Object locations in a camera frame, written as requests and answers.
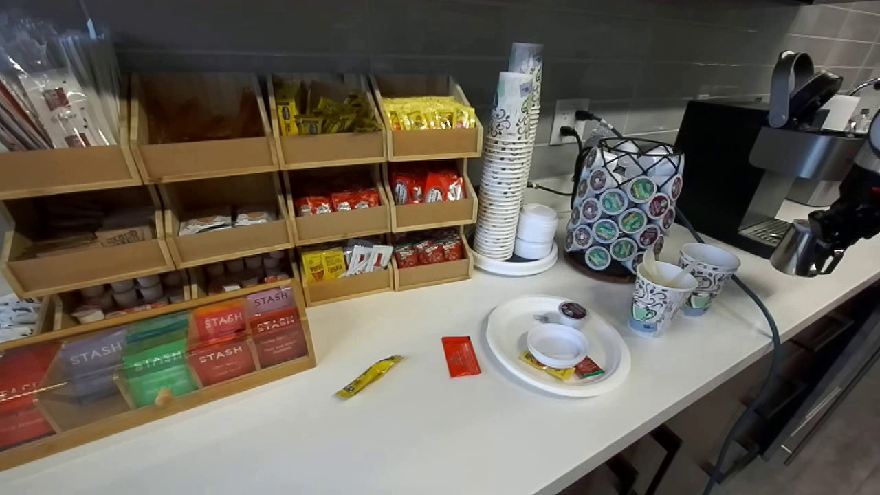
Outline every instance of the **espresso machine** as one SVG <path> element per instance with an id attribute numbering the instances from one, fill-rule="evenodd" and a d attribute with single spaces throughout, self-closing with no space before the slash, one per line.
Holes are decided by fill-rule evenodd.
<path id="1" fill-rule="evenodd" d="M 863 131 L 838 108 L 841 76 L 815 71 L 802 53 L 782 53 L 769 102 L 688 102 L 676 150 L 684 153 L 679 212 L 705 234 L 769 259 L 786 237 L 778 219 L 793 186 L 838 185 Z"/>

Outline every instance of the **red packet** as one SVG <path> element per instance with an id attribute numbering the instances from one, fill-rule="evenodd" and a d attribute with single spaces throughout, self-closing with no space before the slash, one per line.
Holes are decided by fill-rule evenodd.
<path id="1" fill-rule="evenodd" d="M 481 373 L 471 335 L 446 335 L 443 354 L 446 354 L 449 377 Z"/>

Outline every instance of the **counter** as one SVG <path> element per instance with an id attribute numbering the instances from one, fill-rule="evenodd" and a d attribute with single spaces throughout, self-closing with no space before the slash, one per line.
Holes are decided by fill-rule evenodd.
<path id="1" fill-rule="evenodd" d="M 659 259 L 690 237 L 676 229 Z M 830 278 L 790 278 L 743 256 L 784 337 L 877 281 L 880 243 L 861 243 Z M 662 337 L 624 326 L 632 285 L 596 284 L 566 263 L 536 278 L 377 293 L 309 311 L 314 370 L 0 474 L 0 491 L 558 491 L 769 350 L 760 309 L 729 285 Z M 632 351 L 626 384 L 602 398 L 555 398 L 504 373 L 483 317 L 520 293 L 586 303 Z M 476 335 L 483 373 L 449 380 L 441 335 Z M 406 354 L 351 401 L 333 394 L 384 354 Z"/>

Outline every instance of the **blue patterned cup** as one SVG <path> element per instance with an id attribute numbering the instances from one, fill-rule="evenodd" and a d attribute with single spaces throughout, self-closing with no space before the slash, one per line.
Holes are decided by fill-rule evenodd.
<path id="1" fill-rule="evenodd" d="M 655 262 L 655 270 L 637 263 L 629 326 L 643 335 L 659 335 L 696 285 L 696 278 L 676 263 Z"/>
<path id="2" fill-rule="evenodd" d="M 721 244 L 690 243 L 679 252 L 679 263 L 696 278 L 696 291 L 688 298 L 683 313 L 702 317 L 721 285 L 739 270 L 739 259 Z"/>

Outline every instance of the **electrical outlet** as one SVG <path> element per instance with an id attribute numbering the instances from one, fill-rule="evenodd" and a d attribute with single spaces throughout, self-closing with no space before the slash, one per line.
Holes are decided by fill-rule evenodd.
<path id="1" fill-rule="evenodd" d="M 562 128 L 571 127 L 580 138 L 586 122 L 574 122 L 574 109 L 589 109 L 589 98 L 555 98 L 553 105 L 553 127 L 549 127 L 549 145 L 574 142 L 574 138 L 563 138 Z"/>

